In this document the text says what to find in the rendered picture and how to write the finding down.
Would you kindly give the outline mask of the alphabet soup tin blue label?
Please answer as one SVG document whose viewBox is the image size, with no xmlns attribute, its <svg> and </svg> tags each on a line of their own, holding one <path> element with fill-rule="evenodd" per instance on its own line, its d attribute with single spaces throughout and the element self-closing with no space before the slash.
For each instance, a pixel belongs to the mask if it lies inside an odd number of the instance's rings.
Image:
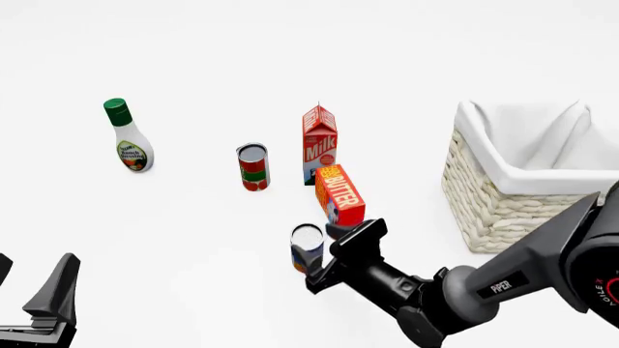
<svg viewBox="0 0 619 348">
<path fill-rule="evenodd" d="M 303 223 L 290 235 L 291 257 L 294 268 L 304 275 L 320 271 L 323 262 L 324 235 L 320 228 Z"/>
</svg>

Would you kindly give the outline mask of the wicker basket with white liner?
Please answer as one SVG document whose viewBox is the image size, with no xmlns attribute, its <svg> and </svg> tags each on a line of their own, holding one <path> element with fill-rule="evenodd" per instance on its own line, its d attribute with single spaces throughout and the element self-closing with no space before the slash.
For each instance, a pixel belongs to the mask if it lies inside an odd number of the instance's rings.
<svg viewBox="0 0 619 348">
<path fill-rule="evenodd" d="M 471 251 L 499 253 L 619 180 L 619 134 L 583 101 L 457 107 L 442 189 Z"/>
</svg>

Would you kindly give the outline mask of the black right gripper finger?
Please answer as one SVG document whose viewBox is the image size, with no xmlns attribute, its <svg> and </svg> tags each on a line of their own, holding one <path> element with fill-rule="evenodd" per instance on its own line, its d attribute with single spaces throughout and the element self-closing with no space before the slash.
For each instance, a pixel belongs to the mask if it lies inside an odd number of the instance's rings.
<svg viewBox="0 0 619 348">
<path fill-rule="evenodd" d="M 360 225 L 336 225 L 327 223 L 325 231 L 331 239 L 340 239 L 352 231 L 356 231 Z"/>
<path fill-rule="evenodd" d="M 323 258 L 315 257 L 313 258 L 309 266 L 307 268 L 306 277 L 308 278 L 324 278 L 324 277 L 335 277 L 335 275 L 339 271 L 339 260 L 337 258 L 333 258 L 327 266 L 323 266 Z"/>
</svg>

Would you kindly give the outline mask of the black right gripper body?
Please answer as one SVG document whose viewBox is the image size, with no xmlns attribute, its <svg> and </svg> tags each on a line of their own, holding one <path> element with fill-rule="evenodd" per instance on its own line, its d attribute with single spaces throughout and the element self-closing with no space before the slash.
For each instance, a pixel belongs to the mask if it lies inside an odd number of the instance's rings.
<svg viewBox="0 0 619 348">
<path fill-rule="evenodd" d="M 339 271 L 335 277 L 308 278 L 307 289 L 314 295 L 339 283 L 359 282 L 369 266 L 381 262 L 380 240 L 387 234 L 385 219 L 368 219 L 360 222 L 359 228 L 340 239 L 333 239 L 329 250 L 339 260 Z"/>
</svg>

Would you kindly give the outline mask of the orange red butter box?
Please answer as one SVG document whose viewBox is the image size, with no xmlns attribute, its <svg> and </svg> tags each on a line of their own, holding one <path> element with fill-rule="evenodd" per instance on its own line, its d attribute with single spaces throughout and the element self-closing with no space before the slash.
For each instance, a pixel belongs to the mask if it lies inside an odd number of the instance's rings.
<svg viewBox="0 0 619 348">
<path fill-rule="evenodd" d="M 340 164 L 316 170 L 315 195 L 330 223 L 352 226 L 363 222 L 366 204 Z"/>
</svg>

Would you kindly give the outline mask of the ranch dressing bottle green cap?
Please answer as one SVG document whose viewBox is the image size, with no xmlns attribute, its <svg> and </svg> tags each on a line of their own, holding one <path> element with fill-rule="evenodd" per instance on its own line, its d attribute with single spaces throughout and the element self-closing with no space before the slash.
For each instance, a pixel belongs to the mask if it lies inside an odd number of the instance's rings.
<svg viewBox="0 0 619 348">
<path fill-rule="evenodd" d="M 148 139 L 140 132 L 122 98 L 113 98 L 103 109 L 115 130 L 115 149 L 120 161 L 133 173 L 144 173 L 154 163 L 154 151 Z"/>
</svg>

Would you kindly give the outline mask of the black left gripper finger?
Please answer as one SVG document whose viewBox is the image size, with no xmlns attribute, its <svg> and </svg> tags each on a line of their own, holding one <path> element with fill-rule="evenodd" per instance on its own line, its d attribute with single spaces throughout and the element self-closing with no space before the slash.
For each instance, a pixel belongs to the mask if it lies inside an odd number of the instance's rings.
<svg viewBox="0 0 619 348">
<path fill-rule="evenodd" d="M 22 309 L 33 318 L 56 318 L 76 326 L 74 306 L 80 260 L 72 253 L 64 254 L 44 286 Z"/>
<path fill-rule="evenodd" d="M 7 257 L 5 254 L 0 252 L 0 286 L 2 286 L 6 280 L 13 264 L 14 262 L 10 259 L 10 257 Z"/>
</svg>

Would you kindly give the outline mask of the red white milk carton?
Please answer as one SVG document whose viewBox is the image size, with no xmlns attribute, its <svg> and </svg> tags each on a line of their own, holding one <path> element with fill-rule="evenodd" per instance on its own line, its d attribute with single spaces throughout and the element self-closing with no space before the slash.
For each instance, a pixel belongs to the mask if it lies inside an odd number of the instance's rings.
<svg viewBox="0 0 619 348">
<path fill-rule="evenodd" d="M 319 167 L 336 162 L 338 129 L 335 116 L 320 104 L 303 116 L 304 185 L 313 186 Z"/>
</svg>

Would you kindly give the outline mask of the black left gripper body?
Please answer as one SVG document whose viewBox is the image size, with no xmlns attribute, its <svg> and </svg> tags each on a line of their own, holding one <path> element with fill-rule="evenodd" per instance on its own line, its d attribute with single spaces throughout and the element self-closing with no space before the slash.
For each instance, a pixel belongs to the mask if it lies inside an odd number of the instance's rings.
<svg viewBox="0 0 619 348">
<path fill-rule="evenodd" d="M 0 348 L 70 348 L 76 317 L 33 316 L 29 326 L 0 326 Z"/>
</svg>

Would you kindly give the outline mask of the tomato sauce tin red green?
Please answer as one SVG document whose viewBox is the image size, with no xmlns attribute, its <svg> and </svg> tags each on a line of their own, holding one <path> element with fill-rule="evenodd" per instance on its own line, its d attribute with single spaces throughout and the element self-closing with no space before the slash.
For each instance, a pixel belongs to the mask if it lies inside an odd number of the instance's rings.
<svg viewBox="0 0 619 348">
<path fill-rule="evenodd" d="M 244 187 L 250 191 L 265 190 L 270 184 L 266 147 L 259 143 L 248 143 L 236 152 Z"/>
</svg>

